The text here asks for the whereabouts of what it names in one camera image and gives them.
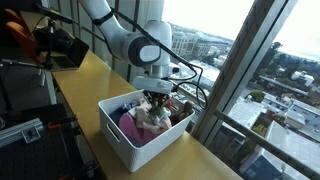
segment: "wooden table surface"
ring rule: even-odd
[[[37,21],[35,15],[21,14],[28,25]],[[108,179],[241,179],[186,132],[139,170],[129,172],[100,132],[98,102],[135,89],[91,51],[78,70],[52,74]]]

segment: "storage bin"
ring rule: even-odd
[[[140,167],[178,139],[186,129],[193,115],[192,114],[180,121],[178,124],[174,125],[172,128],[168,129],[146,145],[139,148],[135,147],[108,114],[114,112],[124,103],[138,101],[143,98],[142,92],[143,90],[139,90],[99,102],[100,129],[130,172],[137,171]],[[180,101],[172,99],[172,103],[173,106],[178,106],[180,111],[183,110],[183,104]]]

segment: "tree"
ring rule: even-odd
[[[265,128],[264,125],[263,125],[263,124],[260,124],[260,125],[258,125],[258,126],[254,126],[254,127],[252,128],[252,131],[256,132],[256,133],[259,134],[259,135],[262,135],[264,128]]]
[[[258,90],[258,89],[252,90],[249,95],[251,95],[252,100],[254,100],[258,103],[262,102],[264,99],[264,96],[265,96],[264,92],[262,92],[261,90]]]
[[[260,64],[258,65],[256,71],[254,72],[251,81],[255,81],[255,79],[259,76],[259,72],[261,69],[270,68],[269,65],[272,63],[272,60],[275,58],[275,55],[278,53],[278,49],[282,46],[279,42],[274,42],[271,47],[268,49],[267,53],[262,58]]]

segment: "rooftop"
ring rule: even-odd
[[[301,101],[298,101],[296,99],[292,99],[293,100],[293,105],[299,106],[307,111],[310,111],[314,114],[320,115],[320,109],[315,108],[313,106],[310,106],[309,104],[303,103]]]
[[[266,139],[284,152],[295,157],[298,161],[306,164],[311,169],[320,172],[320,151],[319,144],[312,142],[291,130],[285,130],[277,122],[273,121],[268,128]],[[263,155],[280,172],[285,164],[283,161],[261,148],[260,154]],[[300,172],[289,165],[285,165],[285,173],[295,179],[308,179]]]
[[[272,83],[274,83],[274,84],[277,84],[277,85],[279,85],[279,86],[281,86],[281,87],[284,87],[284,88],[290,89],[290,90],[292,90],[292,91],[295,91],[295,92],[297,92],[297,93],[300,93],[300,94],[303,94],[303,95],[305,95],[305,96],[308,96],[308,93],[307,93],[307,92],[301,91],[300,89],[292,88],[292,87],[290,87],[290,86],[287,86],[287,85],[285,85],[285,84],[282,84],[282,83],[280,83],[279,81],[276,81],[276,80],[274,80],[274,79],[268,78],[268,77],[266,77],[266,76],[259,76],[259,77],[260,77],[261,79],[266,80],[266,81],[269,81],[269,82],[272,82]]]
[[[251,129],[260,113],[265,111],[262,104],[239,97],[228,115],[244,127]]]
[[[299,122],[301,124],[306,124],[306,118],[300,113],[297,113],[289,109],[286,113],[286,116],[293,121]]]
[[[192,60],[190,61],[191,64],[194,64],[194,65],[197,65],[197,66],[200,66],[202,69],[203,69],[203,74],[202,76],[215,82],[220,74],[220,70],[216,67],[213,67],[213,66],[210,66],[206,63],[202,63],[198,60]],[[182,63],[179,63],[179,66],[182,66],[182,67],[185,67],[187,68],[184,64]],[[197,71],[197,73],[199,74],[200,73],[200,69],[198,68],[195,68],[195,70]]]

